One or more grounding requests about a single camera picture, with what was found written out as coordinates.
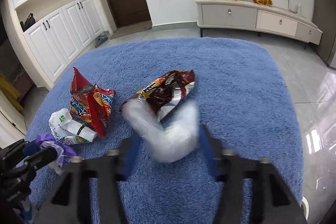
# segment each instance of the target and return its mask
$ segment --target chip bag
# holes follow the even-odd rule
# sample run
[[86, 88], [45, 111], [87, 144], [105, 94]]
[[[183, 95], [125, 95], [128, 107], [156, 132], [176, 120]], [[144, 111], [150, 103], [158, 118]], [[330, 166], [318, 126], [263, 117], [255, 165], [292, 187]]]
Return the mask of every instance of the chip bag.
[[171, 70], [124, 101], [119, 111], [123, 113], [124, 104], [137, 98], [139, 102], [146, 101], [157, 115], [158, 120], [161, 121], [189, 94], [194, 86], [195, 74], [193, 70]]
[[97, 84], [91, 85], [75, 67], [73, 72], [70, 88], [71, 116], [75, 121], [92, 128], [103, 137], [116, 91], [101, 89]]

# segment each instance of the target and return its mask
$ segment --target fluffy blue carpet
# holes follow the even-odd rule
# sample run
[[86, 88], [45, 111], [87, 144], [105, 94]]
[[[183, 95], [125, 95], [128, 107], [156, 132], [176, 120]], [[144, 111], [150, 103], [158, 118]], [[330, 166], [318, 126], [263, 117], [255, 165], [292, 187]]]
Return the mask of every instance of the fluffy blue carpet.
[[[268, 156], [296, 199], [302, 199], [303, 155], [300, 130], [287, 87], [268, 52], [235, 39], [181, 38], [122, 44], [85, 54], [73, 64], [92, 83], [117, 90], [108, 135], [91, 144], [75, 145], [84, 158], [118, 147], [131, 127], [118, 112], [139, 88], [172, 70], [191, 70], [200, 121], [225, 148], [240, 156]], [[68, 107], [73, 69], [68, 69], [39, 108], [26, 139], [50, 132], [52, 112]], [[172, 115], [163, 120], [167, 126]], [[31, 183], [31, 201], [39, 205], [56, 178], [53, 170], [38, 171]], [[92, 181], [92, 214], [99, 223], [96, 181]], [[152, 160], [142, 144], [132, 176], [119, 184], [129, 223], [212, 223], [221, 183], [207, 172], [199, 150], [172, 164]], [[244, 184], [243, 223], [251, 203], [251, 181]]]

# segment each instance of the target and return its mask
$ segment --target white plastic bag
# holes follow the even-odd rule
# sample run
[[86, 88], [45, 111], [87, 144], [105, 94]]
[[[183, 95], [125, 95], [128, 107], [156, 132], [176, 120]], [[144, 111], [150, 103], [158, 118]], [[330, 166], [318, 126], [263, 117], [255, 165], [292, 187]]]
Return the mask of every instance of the white plastic bag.
[[49, 126], [55, 140], [64, 145], [92, 142], [97, 135], [97, 132], [73, 120], [66, 108], [50, 116]]
[[165, 130], [149, 105], [137, 99], [128, 101], [123, 115], [148, 144], [153, 158], [162, 163], [180, 160], [195, 150], [198, 143], [198, 112], [194, 101], [181, 105]]

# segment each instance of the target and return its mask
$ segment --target tile floor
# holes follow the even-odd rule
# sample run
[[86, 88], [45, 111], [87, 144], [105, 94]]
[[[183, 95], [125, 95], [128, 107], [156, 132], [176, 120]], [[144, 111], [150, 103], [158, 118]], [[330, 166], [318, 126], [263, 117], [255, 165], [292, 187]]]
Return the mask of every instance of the tile floor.
[[[100, 48], [132, 41], [190, 36], [199, 37], [199, 29], [146, 30], [109, 40]], [[317, 224], [336, 199], [336, 171], [333, 169], [336, 166], [336, 70], [328, 68], [309, 46], [304, 50], [303, 42], [289, 38], [271, 34], [258, 37], [256, 32], [219, 29], [205, 30], [204, 36], [256, 42], [265, 47], [278, 64], [301, 127], [305, 162], [303, 195], [309, 203], [308, 223]], [[33, 104], [35, 111], [41, 102]], [[27, 117], [28, 123], [34, 115], [31, 116]]]

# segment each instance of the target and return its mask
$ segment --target gray floor tile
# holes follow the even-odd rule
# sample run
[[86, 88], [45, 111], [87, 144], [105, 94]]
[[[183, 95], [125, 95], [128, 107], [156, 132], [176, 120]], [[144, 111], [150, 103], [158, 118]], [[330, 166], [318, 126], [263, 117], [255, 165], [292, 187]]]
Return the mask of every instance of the gray floor tile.
[[23, 116], [27, 129], [29, 128], [37, 110], [48, 93], [48, 90], [34, 86], [29, 90], [29, 92], [21, 101], [21, 105], [23, 106]]

